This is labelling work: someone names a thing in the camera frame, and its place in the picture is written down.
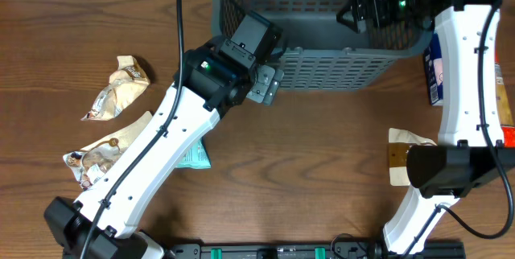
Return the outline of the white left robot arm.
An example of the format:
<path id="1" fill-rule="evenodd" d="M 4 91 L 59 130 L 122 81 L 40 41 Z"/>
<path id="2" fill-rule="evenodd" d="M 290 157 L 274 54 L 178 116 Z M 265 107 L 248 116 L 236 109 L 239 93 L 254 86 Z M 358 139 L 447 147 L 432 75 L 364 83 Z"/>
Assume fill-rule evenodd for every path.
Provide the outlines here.
<path id="1" fill-rule="evenodd" d="M 274 58 L 282 28 L 249 12 L 230 37 L 182 51 L 156 114 L 110 170 L 76 199 L 57 196 L 43 217 L 65 258 L 173 258 L 138 225 L 187 151 L 240 105 Z"/>

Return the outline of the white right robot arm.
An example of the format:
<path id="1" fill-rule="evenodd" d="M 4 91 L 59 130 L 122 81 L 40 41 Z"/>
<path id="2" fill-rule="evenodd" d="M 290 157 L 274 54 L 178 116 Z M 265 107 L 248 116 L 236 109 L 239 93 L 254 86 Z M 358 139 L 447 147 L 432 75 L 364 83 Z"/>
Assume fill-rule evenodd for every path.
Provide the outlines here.
<path id="1" fill-rule="evenodd" d="M 494 179 L 514 195 L 508 171 L 514 151 L 505 145 L 496 106 L 495 46 L 502 0 L 348 0 L 338 23 L 360 32 L 366 20 L 432 21 L 443 59 L 443 116 L 436 145 L 409 148 L 410 185 L 402 203 L 369 244 L 369 258 L 416 258 L 439 219 L 471 190 Z"/>

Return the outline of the orange noodle packet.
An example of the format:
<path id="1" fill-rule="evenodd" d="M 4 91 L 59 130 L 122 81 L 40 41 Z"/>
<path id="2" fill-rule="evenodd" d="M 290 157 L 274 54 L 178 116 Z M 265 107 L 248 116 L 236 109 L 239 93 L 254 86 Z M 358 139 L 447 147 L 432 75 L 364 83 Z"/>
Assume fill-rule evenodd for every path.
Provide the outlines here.
<path id="1" fill-rule="evenodd" d="M 501 129 L 503 130 L 505 147 L 514 148 L 514 121 L 509 99 L 507 96 L 501 66 L 495 55 L 495 74 L 496 74 L 496 106 L 500 119 Z"/>

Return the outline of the beige dried mushroom bag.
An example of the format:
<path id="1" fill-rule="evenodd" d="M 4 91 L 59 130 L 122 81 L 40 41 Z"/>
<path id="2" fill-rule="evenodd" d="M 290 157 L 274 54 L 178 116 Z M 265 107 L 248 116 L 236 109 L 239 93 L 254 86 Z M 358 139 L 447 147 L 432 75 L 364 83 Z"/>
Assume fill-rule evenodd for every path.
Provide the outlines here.
<path id="1" fill-rule="evenodd" d="M 407 155 L 414 145 L 435 146 L 436 143 L 405 129 L 390 128 L 388 133 L 389 182 L 394 187 L 407 187 Z"/>

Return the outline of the blue tissue pack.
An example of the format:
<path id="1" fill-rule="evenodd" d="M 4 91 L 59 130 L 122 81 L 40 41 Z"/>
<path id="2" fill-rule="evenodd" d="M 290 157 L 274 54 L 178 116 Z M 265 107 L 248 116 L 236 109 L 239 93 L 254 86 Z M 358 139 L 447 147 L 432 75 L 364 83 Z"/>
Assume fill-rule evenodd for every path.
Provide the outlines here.
<path id="1" fill-rule="evenodd" d="M 436 31 L 431 42 L 422 54 L 423 68 L 426 77 L 428 99 L 433 106 L 443 105 L 443 59 Z"/>

